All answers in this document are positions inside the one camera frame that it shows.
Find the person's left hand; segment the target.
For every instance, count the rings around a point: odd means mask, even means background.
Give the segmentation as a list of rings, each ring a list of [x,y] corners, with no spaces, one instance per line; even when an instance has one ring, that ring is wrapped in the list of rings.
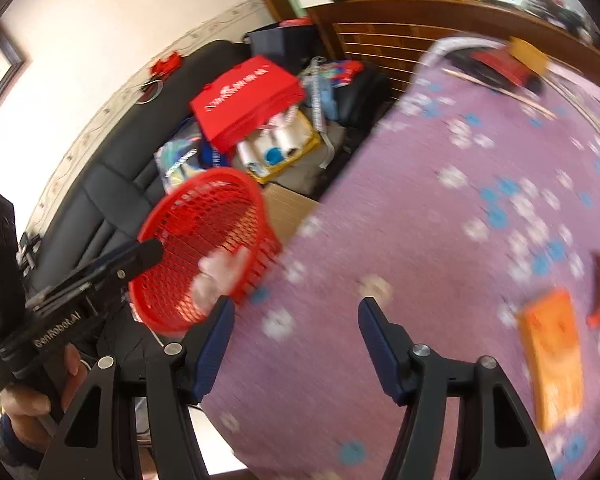
[[[87,367],[73,344],[65,348],[65,367],[68,376],[60,397],[64,411],[87,378]],[[38,419],[50,414],[50,399],[28,386],[15,385],[1,392],[1,404],[17,439],[27,448],[44,453],[52,437]]]

